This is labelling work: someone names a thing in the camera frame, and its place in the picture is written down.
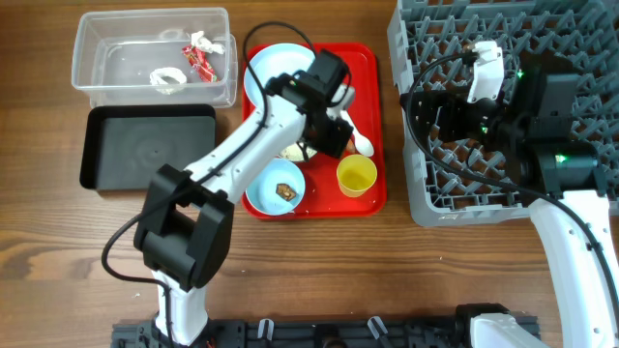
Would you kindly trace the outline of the pale green bowl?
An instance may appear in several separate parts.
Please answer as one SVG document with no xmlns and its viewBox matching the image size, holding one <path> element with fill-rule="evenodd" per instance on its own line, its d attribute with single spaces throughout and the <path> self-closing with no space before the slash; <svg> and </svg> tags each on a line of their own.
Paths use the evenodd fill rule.
<svg viewBox="0 0 619 348">
<path fill-rule="evenodd" d="M 303 142 L 292 144 L 279 153 L 279 157 L 292 162 L 307 162 L 317 154 L 317 151 Z"/>
</svg>

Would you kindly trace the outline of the yellow cup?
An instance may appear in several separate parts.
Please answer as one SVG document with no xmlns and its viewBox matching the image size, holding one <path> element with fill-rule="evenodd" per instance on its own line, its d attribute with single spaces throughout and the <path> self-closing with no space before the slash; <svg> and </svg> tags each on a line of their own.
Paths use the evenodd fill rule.
<svg viewBox="0 0 619 348">
<path fill-rule="evenodd" d="M 360 197 L 375 184 L 377 174 L 377 167 L 370 158 L 349 155 L 337 167 L 339 189 L 347 197 Z"/>
</svg>

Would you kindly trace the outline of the red snack wrapper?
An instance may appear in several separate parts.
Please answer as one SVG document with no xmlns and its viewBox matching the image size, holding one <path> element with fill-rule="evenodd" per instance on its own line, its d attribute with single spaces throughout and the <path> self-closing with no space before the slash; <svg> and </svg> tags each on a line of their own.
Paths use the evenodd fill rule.
<svg viewBox="0 0 619 348">
<path fill-rule="evenodd" d="M 182 48 L 182 53 L 202 82 L 212 83 L 219 81 L 214 68 L 206 58 L 205 52 L 195 46 L 187 45 Z"/>
</svg>

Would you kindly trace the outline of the white tissue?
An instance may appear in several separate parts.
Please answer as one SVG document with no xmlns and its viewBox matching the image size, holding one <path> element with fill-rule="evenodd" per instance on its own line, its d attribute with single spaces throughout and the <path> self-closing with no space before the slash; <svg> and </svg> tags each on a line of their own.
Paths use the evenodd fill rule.
<svg viewBox="0 0 619 348">
<path fill-rule="evenodd" d="M 221 43 L 213 43 L 204 36 L 203 31 L 190 34 L 191 45 L 205 53 L 224 54 L 225 48 Z"/>
</svg>

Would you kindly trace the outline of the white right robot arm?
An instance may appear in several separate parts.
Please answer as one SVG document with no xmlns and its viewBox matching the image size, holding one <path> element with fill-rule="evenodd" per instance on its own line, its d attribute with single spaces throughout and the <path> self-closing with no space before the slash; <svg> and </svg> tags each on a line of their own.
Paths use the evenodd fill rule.
<svg viewBox="0 0 619 348">
<path fill-rule="evenodd" d="M 529 216 L 545 250 L 568 347 L 618 343 L 618 261 L 609 200 L 595 147 L 571 137 L 579 71 L 552 54 L 521 59 L 510 102 L 504 102 L 500 50 L 468 50 L 470 94 L 422 92 L 400 97 L 405 124 L 420 150 L 432 131 L 444 142 L 473 139 L 502 154 L 501 188 L 529 198 Z"/>
</svg>

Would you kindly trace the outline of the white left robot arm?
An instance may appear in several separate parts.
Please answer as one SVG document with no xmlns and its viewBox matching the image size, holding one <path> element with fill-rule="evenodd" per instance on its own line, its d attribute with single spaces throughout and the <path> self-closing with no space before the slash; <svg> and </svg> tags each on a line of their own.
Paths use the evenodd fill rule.
<svg viewBox="0 0 619 348">
<path fill-rule="evenodd" d="M 206 285 L 229 251 L 234 206 L 251 182 L 296 142 L 332 158 L 344 153 L 352 128 L 335 109 L 348 75 L 344 61 L 322 49 L 306 70 L 270 78 L 263 103 L 211 153 L 184 170 L 158 170 L 133 243 L 162 291 L 156 324 L 166 346 L 189 346 L 205 329 Z"/>
</svg>

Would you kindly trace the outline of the grey-blue dishwasher rack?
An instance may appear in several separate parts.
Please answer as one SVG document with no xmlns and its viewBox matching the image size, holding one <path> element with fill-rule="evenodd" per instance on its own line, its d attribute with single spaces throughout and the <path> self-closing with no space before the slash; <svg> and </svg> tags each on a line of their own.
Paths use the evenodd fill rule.
<svg viewBox="0 0 619 348">
<path fill-rule="evenodd" d="M 404 94 L 433 60 L 493 40 L 505 54 L 502 90 L 513 95 L 523 52 L 553 53 L 581 71 L 571 135 L 591 142 L 618 213 L 618 4 L 615 1 L 399 1 L 387 29 L 393 81 Z M 410 214 L 422 226 L 525 218 L 514 192 L 471 182 L 425 159 L 411 138 L 403 162 Z"/>
</svg>

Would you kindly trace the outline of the light blue plate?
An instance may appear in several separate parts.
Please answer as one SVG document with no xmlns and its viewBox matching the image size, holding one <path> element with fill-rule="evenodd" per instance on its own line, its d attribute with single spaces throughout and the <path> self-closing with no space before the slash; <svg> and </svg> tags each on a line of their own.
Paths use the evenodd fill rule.
<svg viewBox="0 0 619 348">
<path fill-rule="evenodd" d="M 266 87 L 268 80 L 283 73 L 292 75 L 306 71 L 314 60 L 314 53 L 307 47 L 295 43 L 276 43 L 257 52 L 250 64 L 260 84 Z M 255 108 L 263 108 L 263 98 L 255 79 L 245 70 L 244 88 L 246 96 Z"/>
</svg>

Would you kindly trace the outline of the orange carrot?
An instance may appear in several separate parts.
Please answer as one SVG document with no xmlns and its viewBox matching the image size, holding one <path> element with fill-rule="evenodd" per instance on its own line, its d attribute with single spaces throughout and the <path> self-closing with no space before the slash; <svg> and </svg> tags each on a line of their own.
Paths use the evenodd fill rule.
<svg viewBox="0 0 619 348">
<path fill-rule="evenodd" d="M 346 145 L 346 151 L 350 154 L 356 153 L 356 147 L 352 140 L 348 140 L 347 145 Z"/>
</svg>

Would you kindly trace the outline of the white plastic spoon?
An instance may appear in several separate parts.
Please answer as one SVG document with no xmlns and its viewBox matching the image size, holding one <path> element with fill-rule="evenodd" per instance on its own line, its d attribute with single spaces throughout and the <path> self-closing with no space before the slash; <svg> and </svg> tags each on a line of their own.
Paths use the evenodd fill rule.
<svg viewBox="0 0 619 348">
<path fill-rule="evenodd" d="M 345 120 L 346 122 L 348 122 L 349 125 L 353 129 L 353 131 L 352 131 L 353 142 L 354 142 L 354 146 L 355 146 L 357 152 L 360 155 L 362 155 L 362 156 L 365 156 L 367 158 L 371 158 L 374 155 L 374 148 L 373 148 L 373 145 L 371 144 L 371 142 L 369 141 L 369 139 L 366 138 L 364 135 L 362 135 L 359 132 L 359 130 L 355 126 L 352 118 L 350 117 L 349 113 L 346 110 L 343 110 L 340 113 L 340 117 L 343 120 Z"/>
</svg>

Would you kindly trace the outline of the light blue bowl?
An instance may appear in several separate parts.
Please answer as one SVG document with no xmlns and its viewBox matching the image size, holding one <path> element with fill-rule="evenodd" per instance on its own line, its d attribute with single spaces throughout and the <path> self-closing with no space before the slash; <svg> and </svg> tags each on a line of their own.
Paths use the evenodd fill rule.
<svg viewBox="0 0 619 348">
<path fill-rule="evenodd" d="M 297 196 L 287 202 L 276 194 L 277 184 L 286 183 L 293 187 Z M 304 198 L 306 180 L 301 169 L 287 159 L 272 159 L 264 170 L 246 189 L 251 206 L 267 216 L 282 216 L 292 213 Z"/>
</svg>

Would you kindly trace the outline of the brown food scrap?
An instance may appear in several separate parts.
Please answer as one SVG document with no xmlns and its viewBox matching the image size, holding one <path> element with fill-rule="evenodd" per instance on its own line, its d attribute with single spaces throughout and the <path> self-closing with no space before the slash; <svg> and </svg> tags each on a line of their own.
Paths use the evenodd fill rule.
<svg viewBox="0 0 619 348">
<path fill-rule="evenodd" d="M 296 190 L 286 183 L 277 184 L 276 194 L 287 202 L 293 200 L 297 196 Z"/>
</svg>

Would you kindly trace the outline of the red plastic tray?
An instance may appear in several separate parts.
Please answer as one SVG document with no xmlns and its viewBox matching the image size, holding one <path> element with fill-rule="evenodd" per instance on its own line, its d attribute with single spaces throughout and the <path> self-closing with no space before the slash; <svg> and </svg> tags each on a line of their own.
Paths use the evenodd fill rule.
<svg viewBox="0 0 619 348">
<path fill-rule="evenodd" d="M 374 155 L 371 160 L 377 168 L 377 180 L 363 195 L 347 197 L 339 189 L 336 175 L 339 161 L 317 154 L 299 164 L 306 179 L 306 192 L 300 205 L 282 218 L 367 217 L 379 212 L 387 201 L 376 58 L 361 43 L 318 43 L 315 47 L 337 54 L 352 72 L 356 96 L 348 113 L 361 135 L 372 144 Z"/>
</svg>

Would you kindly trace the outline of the clear plastic bin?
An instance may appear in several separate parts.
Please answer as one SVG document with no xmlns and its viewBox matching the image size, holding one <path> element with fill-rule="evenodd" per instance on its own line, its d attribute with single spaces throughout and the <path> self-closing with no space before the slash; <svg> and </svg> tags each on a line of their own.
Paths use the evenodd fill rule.
<svg viewBox="0 0 619 348">
<path fill-rule="evenodd" d="M 202 82 L 182 48 L 190 34 L 203 31 L 224 54 L 208 53 L 219 81 Z M 159 68 L 180 69 L 185 88 L 163 95 L 150 84 Z M 230 107 L 236 102 L 237 49 L 228 12 L 221 7 L 91 12 L 79 21 L 74 42 L 72 85 L 93 107 L 136 104 L 206 103 Z"/>
</svg>

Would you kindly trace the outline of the black tray bin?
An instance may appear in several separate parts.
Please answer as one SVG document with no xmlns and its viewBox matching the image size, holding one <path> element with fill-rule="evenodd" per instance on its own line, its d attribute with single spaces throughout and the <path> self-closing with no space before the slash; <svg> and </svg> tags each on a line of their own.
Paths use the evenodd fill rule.
<svg viewBox="0 0 619 348">
<path fill-rule="evenodd" d="M 183 169 L 216 145 L 208 104 L 107 105 L 87 119 L 79 182 L 85 189 L 147 189 L 165 164 Z"/>
</svg>

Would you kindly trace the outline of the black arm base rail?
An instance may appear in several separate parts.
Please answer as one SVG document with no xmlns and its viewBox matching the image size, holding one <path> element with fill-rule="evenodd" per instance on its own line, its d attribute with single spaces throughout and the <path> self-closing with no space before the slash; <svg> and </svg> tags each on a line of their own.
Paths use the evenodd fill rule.
<svg viewBox="0 0 619 348">
<path fill-rule="evenodd" d="M 456 341 L 456 320 L 439 316 L 421 320 L 384 322 L 389 343 L 394 347 L 463 347 Z M 241 320 L 212 320 L 192 344 L 193 347 L 319 348 L 329 339 L 347 347 L 378 347 L 379 341 L 365 321 L 277 322 L 271 337 L 259 331 L 257 323 Z M 113 327 L 112 348 L 166 347 L 168 339 L 152 321 Z"/>
</svg>

